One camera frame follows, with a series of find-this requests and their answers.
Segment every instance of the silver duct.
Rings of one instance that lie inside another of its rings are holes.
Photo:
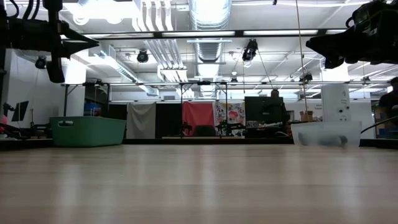
[[[231,14],[232,0],[189,0],[190,17],[193,30],[223,30],[226,29]],[[198,63],[220,62],[223,52],[221,43],[196,44]],[[201,77],[212,78],[217,76],[219,65],[198,65],[198,73]]]

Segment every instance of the green storage bin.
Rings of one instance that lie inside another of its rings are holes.
[[[91,116],[51,118],[54,144],[58,147],[96,147],[121,144],[126,121]]]

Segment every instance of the cardboard box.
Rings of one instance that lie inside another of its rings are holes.
[[[313,111],[300,111],[300,116],[301,121],[313,121]]]

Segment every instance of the red curtain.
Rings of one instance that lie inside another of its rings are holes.
[[[190,132],[189,136],[193,134],[195,127],[198,125],[211,125],[214,127],[214,114],[212,103],[184,102],[182,108],[183,121],[192,126],[192,131]]]

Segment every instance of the gray curtain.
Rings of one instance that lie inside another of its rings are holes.
[[[156,103],[127,105],[127,139],[154,139]]]

